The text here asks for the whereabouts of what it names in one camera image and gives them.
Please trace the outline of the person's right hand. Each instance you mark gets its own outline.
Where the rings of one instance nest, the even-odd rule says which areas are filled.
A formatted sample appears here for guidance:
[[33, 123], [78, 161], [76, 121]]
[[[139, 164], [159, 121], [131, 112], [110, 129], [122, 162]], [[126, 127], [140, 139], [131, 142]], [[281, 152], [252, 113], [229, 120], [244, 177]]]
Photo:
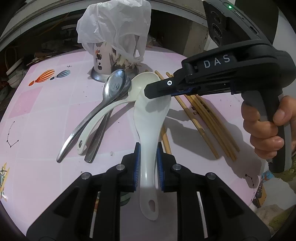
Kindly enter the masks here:
[[277, 155], [278, 150], [287, 147], [283, 138], [278, 136], [278, 127], [290, 123], [292, 156], [295, 155], [295, 98], [284, 96], [278, 110], [273, 116], [273, 121], [260, 121], [260, 114], [256, 108], [245, 101], [241, 106], [244, 119], [243, 127], [251, 134], [250, 144], [262, 159], [271, 159]]

